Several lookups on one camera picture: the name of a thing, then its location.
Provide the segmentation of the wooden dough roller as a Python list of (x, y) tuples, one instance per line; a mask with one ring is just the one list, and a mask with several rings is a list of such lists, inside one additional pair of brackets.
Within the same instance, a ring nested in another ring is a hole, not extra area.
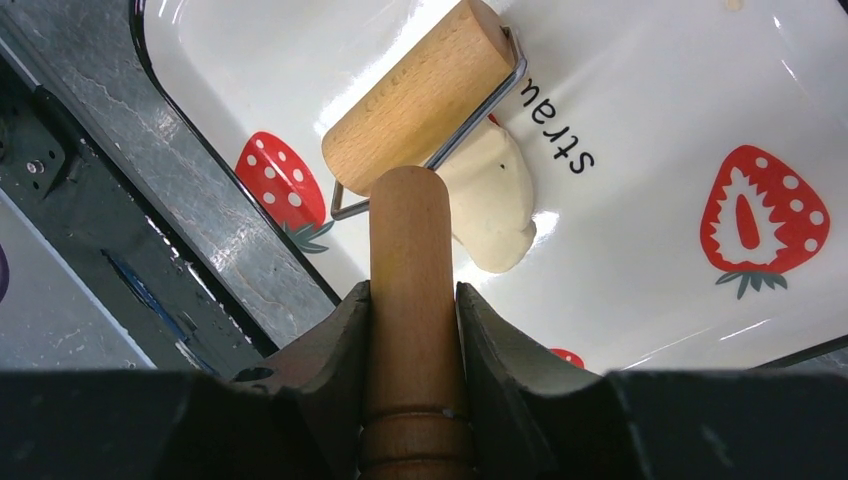
[(365, 479), (476, 475), (449, 197), (435, 164), (486, 118), (517, 64), (498, 14), (461, 1), (323, 138), (337, 182), (369, 201)]

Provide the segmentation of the strawberry pattern tray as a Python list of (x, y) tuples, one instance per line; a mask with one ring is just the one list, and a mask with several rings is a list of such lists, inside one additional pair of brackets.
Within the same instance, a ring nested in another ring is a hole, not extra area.
[[(140, 60), (226, 172), (343, 294), (368, 218), (324, 134), (449, 1), (134, 1)], [(847, 341), (843, 1), (496, 1), (529, 68), (491, 122), (535, 188), (504, 273), (455, 275), (595, 372), (745, 368)]]

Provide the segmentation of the white dough piece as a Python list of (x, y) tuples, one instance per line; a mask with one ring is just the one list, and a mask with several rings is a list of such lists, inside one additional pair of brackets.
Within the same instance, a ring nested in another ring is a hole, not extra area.
[(535, 189), (510, 134), (483, 121), (436, 173), (449, 192), (453, 237), (474, 264), (495, 274), (515, 267), (536, 235)]

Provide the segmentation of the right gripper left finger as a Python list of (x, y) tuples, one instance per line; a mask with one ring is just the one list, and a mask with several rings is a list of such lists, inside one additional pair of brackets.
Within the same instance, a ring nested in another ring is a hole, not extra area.
[(287, 462), (304, 479), (358, 474), (370, 306), (369, 282), (357, 283), (317, 326), (232, 379), (270, 399)]

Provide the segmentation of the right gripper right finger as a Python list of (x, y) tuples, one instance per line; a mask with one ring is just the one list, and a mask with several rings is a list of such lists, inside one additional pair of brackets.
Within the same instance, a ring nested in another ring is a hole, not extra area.
[(610, 381), (531, 339), (468, 283), (456, 287), (456, 310), (482, 478), (635, 478)]

